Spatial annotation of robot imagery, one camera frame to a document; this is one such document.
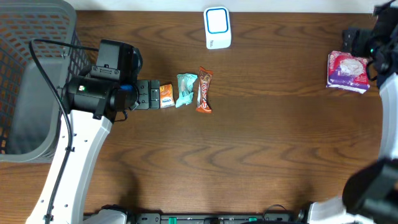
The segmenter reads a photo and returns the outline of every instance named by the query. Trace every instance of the purple snack bag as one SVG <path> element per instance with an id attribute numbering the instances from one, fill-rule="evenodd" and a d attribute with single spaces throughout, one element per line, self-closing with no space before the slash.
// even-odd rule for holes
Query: purple snack bag
<path id="1" fill-rule="evenodd" d="M 333 51 L 328 60 L 326 87 L 364 93 L 370 88 L 366 75 L 365 58 L 353 57 L 350 53 Z"/>

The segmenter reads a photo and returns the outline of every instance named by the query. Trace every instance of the mint green wrapper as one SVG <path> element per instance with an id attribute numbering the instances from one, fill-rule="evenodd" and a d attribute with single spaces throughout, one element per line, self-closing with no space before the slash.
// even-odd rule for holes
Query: mint green wrapper
<path id="1" fill-rule="evenodd" d="M 178 100 L 175 102 L 176 108 L 182 106 L 183 104 L 188 105 L 192 103 L 193 84 L 197 78 L 197 75 L 188 73 L 177 75 L 179 97 Z"/>

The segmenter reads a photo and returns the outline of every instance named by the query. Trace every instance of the gray basket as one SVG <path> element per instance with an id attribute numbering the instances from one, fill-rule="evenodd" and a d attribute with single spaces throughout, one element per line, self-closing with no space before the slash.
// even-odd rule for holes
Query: gray basket
<path id="1" fill-rule="evenodd" d="M 0 0 L 0 161 L 51 162 L 60 112 L 29 53 L 33 38 L 80 45 L 76 12 L 64 1 Z M 89 64 L 84 50 L 37 42 L 55 87 Z"/>

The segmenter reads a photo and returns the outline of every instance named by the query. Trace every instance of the wooden table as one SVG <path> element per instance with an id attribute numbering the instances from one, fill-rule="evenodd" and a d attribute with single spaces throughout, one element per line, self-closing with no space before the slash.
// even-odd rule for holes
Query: wooden table
<path id="1" fill-rule="evenodd" d="M 372 24 L 369 15 L 231 13 L 232 46 L 210 51 L 200 12 L 78 12 L 83 45 L 139 47 L 139 78 L 173 83 L 175 99 L 177 74 L 214 71 L 212 114 L 192 103 L 134 111 L 113 126 L 85 211 L 114 203 L 165 213 L 295 210 L 341 194 L 377 158 L 382 108 L 374 86 L 364 95 L 325 88 L 327 55 L 343 29 Z M 24 223 L 48 170 L 0 164 L 1 223 Z"/>

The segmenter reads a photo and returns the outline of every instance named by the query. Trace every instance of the snack package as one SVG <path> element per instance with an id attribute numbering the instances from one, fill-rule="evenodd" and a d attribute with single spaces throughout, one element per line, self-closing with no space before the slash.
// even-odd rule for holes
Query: snack package
<path id="1" fill-rule="evenodd" d="M 365 58 L 353 57 L 350 53 L 333 51 L 328 60 L 326 87 L 364 93 L 370 88 L 366 76 Z"/>
<path id="2" fill-rule="evenodd" d="M 171 84 L 160 87 L 160 108 L 174 106 L 173 86 Z"/>
<path id="3" fill-rule="evenodd" d="M 183 104 L 188 105 L 188 104 L 192 103 L 193 84 L 197 78 L 198 78 L 198 76 L 194 75 L 194 74 L 179 74 L 179 75 L 177 75 L 179 98 L 175 102 L 176 108 L 182 106 Z"/>
<path id="4" fill-rule="evenodd" d="M 198 90 L 198 107 L 197 111 L 201 113 L 211 113 L 211 108 L 207 104 L 207 91 L 209 89 L 213 72 L 200 67 L 199 71 L 199 90 Z"/>

